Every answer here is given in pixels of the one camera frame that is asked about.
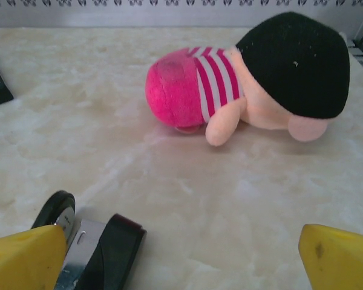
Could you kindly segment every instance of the stuffed doll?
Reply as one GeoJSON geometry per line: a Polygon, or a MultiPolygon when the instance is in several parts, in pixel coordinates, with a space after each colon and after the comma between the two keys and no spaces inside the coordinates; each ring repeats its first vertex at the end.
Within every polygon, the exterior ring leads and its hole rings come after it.
{"type": "Polygon", "coordinates": [[[350,60],[342,36],[287,12],[251,29],[229,48],[193,47],[154,63],[146,99],[164,124],[224,144],[240,121],[287,130],[296,140],[321,137],[344,109],[350,60]]]}

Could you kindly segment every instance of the yellow object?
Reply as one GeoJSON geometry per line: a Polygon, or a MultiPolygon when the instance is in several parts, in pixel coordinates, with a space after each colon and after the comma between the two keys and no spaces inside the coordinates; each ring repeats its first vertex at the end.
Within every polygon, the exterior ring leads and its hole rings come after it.
{"type": "Polygon", "coordinates": [[[363,235],[305,225],[298,247],[313,290],[363,290],[363,235]]]}
{"type": "Polygon", "coordinates": [[[58,225],[0,238],[0,290],[53,290],[66,249],[58,225]]]}

